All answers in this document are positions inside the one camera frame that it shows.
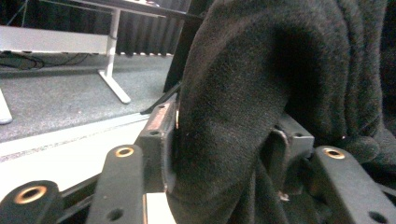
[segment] black curtain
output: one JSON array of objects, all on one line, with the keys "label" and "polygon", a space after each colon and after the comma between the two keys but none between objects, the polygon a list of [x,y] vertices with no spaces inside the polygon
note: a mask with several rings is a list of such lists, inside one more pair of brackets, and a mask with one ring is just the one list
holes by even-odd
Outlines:
[{"label": "black curtain", "polygon": [[[110,10],[93,7],[67,0],[51,0],[61,4],[73,4],[78,7],[89,7],[100,10],[92,11],[76,7],[29,0],[23,27],[55,31],[78,32],[85,34],[107,35],[109,33]],[[158,0],[161,7],[187,11],[191,0]],[[6,25],[25,3],[24,0],[2,0],[1,25]],[[22,25],[24,10],[10,24]],[[173,54],[183,21],[168,18],[152,18],[128,12],[121,12],[118,33],[117,53]]]}]

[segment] desk leg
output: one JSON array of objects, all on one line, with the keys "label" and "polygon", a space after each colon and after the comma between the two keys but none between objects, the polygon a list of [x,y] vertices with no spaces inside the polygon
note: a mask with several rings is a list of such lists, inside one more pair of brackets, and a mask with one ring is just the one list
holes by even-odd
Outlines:
[{"label": "desk leg", "polygon": [[114,57],[116,55],[116,46],[117,46],[117,31],[119,30],[119,22],[120,22],[120,10],[113,9],[112,19],[111,19],[111,27],[110,27],[110,36],[107,42],[107,67],[105,70],[99,70],[99,75],[103,78],[105,83],[110,87],[111,90],[116,93],[116,95],[120,98],[120,100],[124,104],[129,104],[131,102],[131,98],[125,93],[125,91],[120,87],[120,85],[113,78],[113,66],[114,66]]},{"label": "desk leg", "polygon": [[11,114],[6,103],[6,99],[0,89],[0,124],[8,124],[12,121]]}]

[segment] dark fleece fabric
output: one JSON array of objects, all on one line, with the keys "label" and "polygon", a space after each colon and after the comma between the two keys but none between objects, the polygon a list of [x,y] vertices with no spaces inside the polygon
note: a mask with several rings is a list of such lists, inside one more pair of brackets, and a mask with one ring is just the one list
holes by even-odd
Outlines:
[{"label": "dark fleece fabric", "polygon": [[286,221],[259,154],[285,111],[394,177],[379,47],[386,1],[218,0],[191,46],[179,107],[177,223]]}]

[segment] mounting hole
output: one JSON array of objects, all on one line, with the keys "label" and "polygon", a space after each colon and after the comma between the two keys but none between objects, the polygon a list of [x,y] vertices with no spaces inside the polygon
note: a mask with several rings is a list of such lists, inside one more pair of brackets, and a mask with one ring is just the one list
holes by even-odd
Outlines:
[{"label": "mounting hole", "polygon": [[107,214],[107,219],[109,221],[116,221],[120,219],[122,215],[123,215],[123,210],[120,208],[116,208]]},{"label": "mounting hole", "polygon": [[377,223],[388,223],[388,220],[377,212],[369,212],[369,216],[372,220],[376,221]]},{"label": "mounting hole", "polygon": [[127,157],[134,154],[134,149],[131,147],[121,147],[116,151],[116,157]]},{"label": "mounting hole", "polygon": [[149,134],[155,135],[155,134],[159,134],[159,133],[160,133],[160,132],[154,131],[154,132],[151,132],[151,133],[149,133]]},{"label": "mounting hole", "polygon": [[43,197],[47,192],[47,188],[44,186],[34,186],[27,189],[23,189],[18,193],[14,202],[19,204],[31,203],[35,200]]},{"label": "mounting hole", "polygon": [[304,137],[302,133],[293,133],[294,137]]},{"label": "mounting hole", "polygon": [[342,153],[341,151],[337,150],[337,149],[333,149],[333,148],[324,148],[323,149],[324,153],[328,156],[331,157],[333,159],[337,159],[337,160],[342,160],[343,158],[345,158],[346,156],[344,155],[344,153]]}]

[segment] gray carpet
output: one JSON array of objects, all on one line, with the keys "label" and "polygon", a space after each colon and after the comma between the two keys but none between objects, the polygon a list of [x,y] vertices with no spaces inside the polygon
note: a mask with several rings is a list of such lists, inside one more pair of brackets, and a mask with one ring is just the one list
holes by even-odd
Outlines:
[{"label": "gray carpet", "polygon": [[163,94],[172,57],[118,57],[114,78],[131,97],[124,105],[95,67],[103,56],[79,66],[0,71],[0,88],[14,120],[0,125],[0,142],[58,131],[140,112]]}]

